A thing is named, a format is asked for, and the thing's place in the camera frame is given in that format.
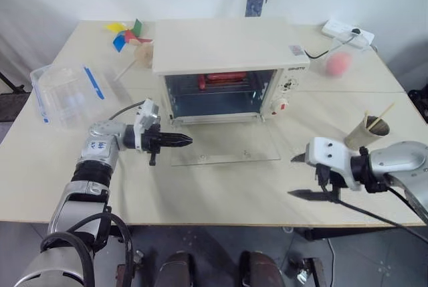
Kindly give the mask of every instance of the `paper cup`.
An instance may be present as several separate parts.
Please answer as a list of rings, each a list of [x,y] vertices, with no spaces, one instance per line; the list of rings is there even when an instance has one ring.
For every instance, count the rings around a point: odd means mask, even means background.
[[[344,139],[345,145],[351,150],[358,150],[360,147],[365,147],[373,143],[378,138],[382,138],[389,134],[389,126],[384,120],[380,120],[374,127],[367,130],[377,116],[368,116],[367,124],[364,125],[364,119],[354,130]]]

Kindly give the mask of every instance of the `white power strip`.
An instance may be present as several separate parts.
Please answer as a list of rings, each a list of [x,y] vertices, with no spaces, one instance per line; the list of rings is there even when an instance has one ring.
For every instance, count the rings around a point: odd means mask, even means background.
[[[367,39],[368,44],[370,45],[375,38],[375,35],[369,31],[363,31],[357,26],[351,26],[334,19],[329,20],[326,25],[322,28],[322,33],[329,37],[336,37],[337,35],[344,33],[345,31],[352,31],[354,28],[358,28],[361,31],[361,35]]]

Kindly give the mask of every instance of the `pink sponge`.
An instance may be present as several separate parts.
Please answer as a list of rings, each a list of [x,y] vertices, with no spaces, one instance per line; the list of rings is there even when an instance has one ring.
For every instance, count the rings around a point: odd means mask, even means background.
[[[352,55],[346,52],[337,52],[326,60],[326,73],[331,76],[342,76],[349,69]]]

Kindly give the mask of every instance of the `oven control knob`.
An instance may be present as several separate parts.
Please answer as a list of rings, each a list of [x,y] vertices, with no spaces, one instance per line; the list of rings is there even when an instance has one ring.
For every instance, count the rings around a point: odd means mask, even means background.
[[[287,108],[288,101],[285,98],[276,98],[272,101],[270,109],[272,111],[272,115],[276,115]]]

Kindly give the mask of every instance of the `oven label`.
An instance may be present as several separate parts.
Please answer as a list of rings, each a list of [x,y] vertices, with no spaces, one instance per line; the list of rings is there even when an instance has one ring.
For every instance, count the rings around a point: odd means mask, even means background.
[[[292,51],[292,53],[295,56],[305,55],[305,52],[304,52],[302,46],[300,46],[300,45],[289,45],[288,47],[290,48],[290,51]]]

